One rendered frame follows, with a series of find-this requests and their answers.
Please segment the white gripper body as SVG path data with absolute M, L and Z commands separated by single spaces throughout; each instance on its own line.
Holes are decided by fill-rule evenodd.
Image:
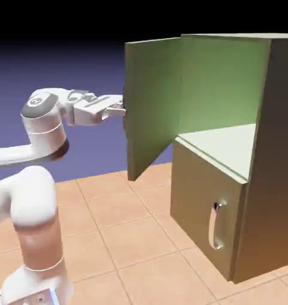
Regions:
M 102 120 L 102 113 L 119 101 L 122 95 L 101 95 L 99 97 L 85 96 L 73 106 L 74 124 L 78 126 L 98 125 Z

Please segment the olive green hinged cabinet door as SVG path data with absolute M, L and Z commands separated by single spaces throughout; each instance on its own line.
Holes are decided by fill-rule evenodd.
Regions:
M 179 125 L 181 40 L 125 44 L 127 177 L 135 181 L 172 143 Z

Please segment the olive green closed cabinet door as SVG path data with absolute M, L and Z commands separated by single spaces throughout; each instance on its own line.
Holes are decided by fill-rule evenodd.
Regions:
M 239 244 L 246 180 L 180 137 L 173 143 L 171 217 L 217 270 L 231 281 Z M 224 247 L 214 250 L 208 241 L 212 205 L 227 202 L 217 216 L 216 234 Z

